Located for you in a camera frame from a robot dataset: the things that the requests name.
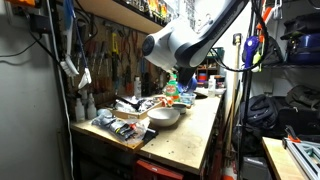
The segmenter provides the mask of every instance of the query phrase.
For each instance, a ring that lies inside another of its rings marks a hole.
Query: white cable
[[[58,56],[58,51],[57,51],[56,37],[55,37],[55,33],[54,33],[54,28],[53,28],[51,7],[50,7],[49,0],[47,0],[47,8],[48,8],[48,14],[49,14],[49,20],[50,20],[50,27],[51,27],[51,31],[52,31],[53,49],[54,49],[54,53],[55,53],[56,59],[58,60],[59,56]],[[70,118],[69,118],[69,114],[68,114],[68,105],[67,105],[66,94],[65,94],[65,91],[64,91],[64,86],[63,86],[63,81],[62,81],[61,69],[59,68],[59,66],[58,66],[58,73],[59,73],[60,87],[61,87],[61,91],[62,91],[63,104],[64,104],[66,118],[67,118],[67,122],[68,122],[69,144],[70,144],[71,179],[74,180],[74,176],[73,176],[73,146],[72,146],[72,136],[71,136],[71,130],[70,130]]]

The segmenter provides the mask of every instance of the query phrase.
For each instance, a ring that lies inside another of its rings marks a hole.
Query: cardboard box
[[[159,107],[162,107],[161,101],[156,102],[151,108],[141,113],[128,113],[128,112],[122,112],[118,110],[111,110],[111,113],[121,119],[144,119],[148,117],[148,114],[147,114],[148,111],[154,108],[159,108]]]

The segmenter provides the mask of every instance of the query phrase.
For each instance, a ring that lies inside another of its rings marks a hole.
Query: robotic arm
[[[197,66],[205,59],[211,47],[245,8],[249,0],[214,0],[215,13],[199,33],[179,18],[162,30],[146,37],[143,55],[167,72],[177,71],[178,82],[186,86]]]

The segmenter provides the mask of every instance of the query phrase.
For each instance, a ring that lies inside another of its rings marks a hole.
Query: white bowl
[[[179,119],[180,112],[166,107],[155,108],[148,111],[150,122],[156,126],[171,126]]]

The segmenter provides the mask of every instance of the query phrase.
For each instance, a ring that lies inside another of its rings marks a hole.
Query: workbench top
[[[197,99],[195,105],[187,109],[186,114],[181,115],[179,120],[170,127],[149,126],[158,130],[159,135],[146,145],[143,143],[123,144],[106,130],[91,125],[91,121],[72,123],[71,128],[128,152],[138,153],[168,166],[199,174],[207,145],[210,142],[220,99],[219,97]]]
[[[307,179],[291,154],[283,148],[281,140],[264,137],[262,142],[277,179]]]

